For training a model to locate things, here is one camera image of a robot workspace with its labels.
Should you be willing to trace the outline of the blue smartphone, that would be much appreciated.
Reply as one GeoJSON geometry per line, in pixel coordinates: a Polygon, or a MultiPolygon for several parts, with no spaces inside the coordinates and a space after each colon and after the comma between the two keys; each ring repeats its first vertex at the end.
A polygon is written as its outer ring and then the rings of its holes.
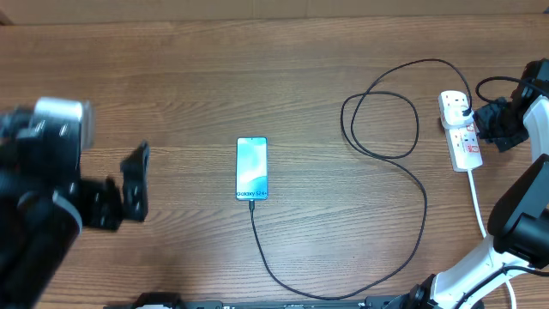
{"type": "Polygon", "coordinates": [[[246,201],[268,198],[268,140],[264,136],[237,139],[235,197],[246,201]]]}

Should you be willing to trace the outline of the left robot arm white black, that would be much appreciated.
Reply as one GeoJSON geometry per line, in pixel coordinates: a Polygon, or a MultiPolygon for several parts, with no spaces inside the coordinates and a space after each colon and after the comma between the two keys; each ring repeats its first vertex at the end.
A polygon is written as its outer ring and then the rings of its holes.
{"type": "Polygon", "coordinates": [[[83,123],[16,109],[1,116],[1,306],[31,308],[82,230],[148,214],[150,147],[120,164],[124,183],[81,175],[83,123]]]}

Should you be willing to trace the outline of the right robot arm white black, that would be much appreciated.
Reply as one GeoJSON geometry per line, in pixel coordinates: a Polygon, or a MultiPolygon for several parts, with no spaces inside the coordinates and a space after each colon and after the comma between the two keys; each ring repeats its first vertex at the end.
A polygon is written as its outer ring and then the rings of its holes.
{"type": "Polygon", "coordinates": [[[390,308],[481,308],[515,276],[547,276],[548,61],[528,63],[508,100],[487,100],[471,117],[478,138],[501,152],[530,141],[532,164],[496,202],[482,242],[452,268],[429,276],[390,308]]]}

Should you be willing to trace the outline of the white charger plug adapter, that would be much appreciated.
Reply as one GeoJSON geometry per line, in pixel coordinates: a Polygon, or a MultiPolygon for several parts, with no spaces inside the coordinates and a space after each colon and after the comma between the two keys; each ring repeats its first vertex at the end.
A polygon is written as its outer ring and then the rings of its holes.
{"type": "Polygon", "coordinates": [[[465,106],[443,106],[441,111],[442,126],[446,130],[458,129],[470,125],[473,121],[473,113],[465,115],[468,109],[465,106]]]}

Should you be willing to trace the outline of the white power strip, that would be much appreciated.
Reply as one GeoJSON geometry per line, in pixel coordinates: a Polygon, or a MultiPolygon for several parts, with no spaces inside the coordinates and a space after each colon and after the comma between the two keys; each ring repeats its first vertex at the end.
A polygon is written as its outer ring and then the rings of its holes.
{"type": "MultiPolygon", "coordinates": [[[[459,91],[446,90],[437,98],[440,110],[443,106],[465,106],[469,108],[468,97],[459,91]]],[[[483,164],[474,122],[458,129],[446,130],[449,157],[455,172],[472,171],[483,164]]]]}

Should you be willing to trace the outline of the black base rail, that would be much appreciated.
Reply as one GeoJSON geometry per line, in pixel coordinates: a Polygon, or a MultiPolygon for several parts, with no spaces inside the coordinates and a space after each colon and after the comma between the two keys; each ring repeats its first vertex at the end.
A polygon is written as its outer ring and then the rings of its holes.
{"type": "Polygon", "coordinates": [[[111,303],[104,309],[384,309],[406,308],[408,294],[369,296],[364,300],[304,300],[223,303],[219,300],[183,301],[179,294],[144,293],[131,303],[111,303]]]}

